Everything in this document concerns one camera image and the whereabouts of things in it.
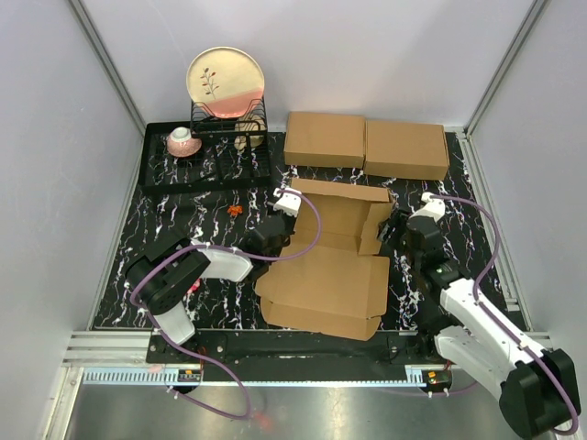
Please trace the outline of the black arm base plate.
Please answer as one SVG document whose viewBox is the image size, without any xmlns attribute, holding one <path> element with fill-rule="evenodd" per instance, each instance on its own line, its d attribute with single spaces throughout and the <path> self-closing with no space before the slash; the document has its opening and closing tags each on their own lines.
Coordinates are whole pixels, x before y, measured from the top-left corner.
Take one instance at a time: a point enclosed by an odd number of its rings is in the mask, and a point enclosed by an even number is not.
<svg viewBox="0 0 587 440">
<path fill-rule="evenodd" d="M 220 330 L 200 328 L 183 348 L 225 364 L 244 359 L 361 358 L 370 362 L 431 364 L 450 362 L 420 334 L 378 331 L 367 341 L 294 330 Z"/>
</svg>

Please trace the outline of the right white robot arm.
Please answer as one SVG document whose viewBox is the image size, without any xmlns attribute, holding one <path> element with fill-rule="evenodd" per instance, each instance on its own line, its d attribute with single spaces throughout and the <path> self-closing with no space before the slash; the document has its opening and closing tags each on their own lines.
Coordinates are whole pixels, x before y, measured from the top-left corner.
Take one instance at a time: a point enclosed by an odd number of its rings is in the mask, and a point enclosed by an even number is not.
<svg viewBox="0 0 587 440">
<path fill-rule="evenodd" d="M 381 222 L 379 240 L 406 257 L 423 295 L 417 355 L 462 368 L 496 399 L 510 428 L 531 439 L 547 431 L 573 435 L 581 400 L 575 366 L 562 349 L 548 350 L 503 314 L 444 249 L 441 214 L 400 210 Z"/>
</svg>

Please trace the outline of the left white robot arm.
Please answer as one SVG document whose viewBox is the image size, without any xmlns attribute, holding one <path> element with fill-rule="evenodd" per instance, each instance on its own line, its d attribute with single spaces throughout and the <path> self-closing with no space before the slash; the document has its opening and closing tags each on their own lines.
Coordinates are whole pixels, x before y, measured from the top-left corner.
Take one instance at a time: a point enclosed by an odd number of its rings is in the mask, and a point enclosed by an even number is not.
<svg viewBox="0 0 587 440">
<path fill-rule="evenodd" d="M 287 214 L 269 214 L 255 228 L 245 234 L 237 250 L 263 258 L 277 258 L 290 245 L 294 233 L 294 218 Z M 126 282 L 131 290 L 174 253 L 197 245 L 177 230 L 172 230 L 147 245 L 124 268 Z M 136 297 L 146 307 L 159 329 L 169 338 L 166 352 L 180 363 L 191 361 L 197 354 L 195 327 L 188 317 L 183 298 L 193 285 L 202 279 L 252 283 L 265 275 L 271 262 L 242 257 L 229 250 L 203 248 L 186 252 L 168 263 L 147 281 Z"/>
</svg>

